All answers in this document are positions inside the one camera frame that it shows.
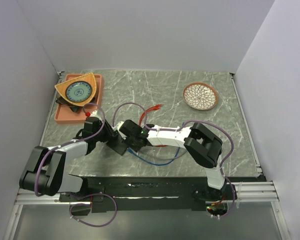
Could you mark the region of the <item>black network switch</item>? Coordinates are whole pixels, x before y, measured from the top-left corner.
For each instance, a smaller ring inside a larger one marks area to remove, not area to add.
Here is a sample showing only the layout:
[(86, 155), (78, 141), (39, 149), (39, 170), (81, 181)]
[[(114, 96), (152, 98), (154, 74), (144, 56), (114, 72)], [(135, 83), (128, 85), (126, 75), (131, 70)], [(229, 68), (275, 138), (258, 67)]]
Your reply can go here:
[(109, 140), (106, 145), (120, 156), (123, 156), (129, 148), (128, 145), (124, 143), (124, 140), (120, 135)]

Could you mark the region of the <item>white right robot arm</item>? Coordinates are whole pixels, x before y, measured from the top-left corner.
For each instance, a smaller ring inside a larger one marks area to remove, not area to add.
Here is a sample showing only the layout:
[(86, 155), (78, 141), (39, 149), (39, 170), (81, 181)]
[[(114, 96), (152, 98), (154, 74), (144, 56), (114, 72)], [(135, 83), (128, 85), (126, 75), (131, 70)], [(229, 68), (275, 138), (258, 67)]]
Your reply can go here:
[(218, 200), (226, 194), (226, 180), (220, 170), (223, 142), (203, 124), (195, 122), (193, 126), (179, 130), (153, 124), (141, 127), (132, 120), (126, 120), (119, 122), (115, 129), (123, 142), (135, 152), (146, 146), (186, 149), (193, 160), (204, 168), (209, 195)]

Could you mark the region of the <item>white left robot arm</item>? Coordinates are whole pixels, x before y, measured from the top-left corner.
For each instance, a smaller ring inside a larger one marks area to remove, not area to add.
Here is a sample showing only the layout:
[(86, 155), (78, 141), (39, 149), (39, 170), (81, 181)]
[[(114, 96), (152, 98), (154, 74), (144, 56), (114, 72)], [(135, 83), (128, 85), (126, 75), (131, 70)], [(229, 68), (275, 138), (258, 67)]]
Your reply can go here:
[(90, 154), (98, 142), (112, 143), (117, 137), (118, 132), (106, 120), (87, 117), (83, 128), (69, 142), (33, 148), (19, 179), (19, 187), (38, 197), (71, 192), (77, 201), (84, 201), (89, 188), (82, 177), (65, 173), (67, 162)]

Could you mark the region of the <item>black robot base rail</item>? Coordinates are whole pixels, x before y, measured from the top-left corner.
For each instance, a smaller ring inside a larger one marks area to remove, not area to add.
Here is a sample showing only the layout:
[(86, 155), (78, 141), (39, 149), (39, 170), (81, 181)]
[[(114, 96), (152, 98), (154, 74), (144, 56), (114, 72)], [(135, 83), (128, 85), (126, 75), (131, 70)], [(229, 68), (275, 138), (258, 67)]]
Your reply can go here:
[(143, 210), (205, 211), (209, 202), (235, 201), (236, 188), (227, 181), (220, 189), (206, 177), (85, 177), (78, 193), (60, 195), (62, 203), (91, 205), (93, 213)]

